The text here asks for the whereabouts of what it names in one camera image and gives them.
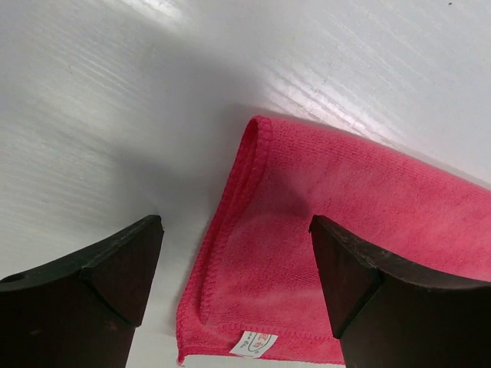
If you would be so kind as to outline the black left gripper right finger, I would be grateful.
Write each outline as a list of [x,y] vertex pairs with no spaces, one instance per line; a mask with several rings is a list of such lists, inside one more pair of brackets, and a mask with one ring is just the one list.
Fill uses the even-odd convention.
[[309,226],[348,367],[488,367],[490,284],[437,271],[321,215]]

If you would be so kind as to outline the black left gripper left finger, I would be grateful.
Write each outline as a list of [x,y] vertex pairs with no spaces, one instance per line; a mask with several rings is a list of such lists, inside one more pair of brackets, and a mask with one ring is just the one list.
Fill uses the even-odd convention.
[[124,367],[142,324],[163,227],[148,215],[1,281],[3,367]]

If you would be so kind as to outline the pink microfiber towel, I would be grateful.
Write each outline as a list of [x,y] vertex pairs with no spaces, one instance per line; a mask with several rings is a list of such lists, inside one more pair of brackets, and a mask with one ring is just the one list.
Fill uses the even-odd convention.
[[323,215],[439,271],[490,279],[490,192],[324,125],[253,117],[176,314],[178,360],[273,334],[267,360],[343,363],[308,227]]

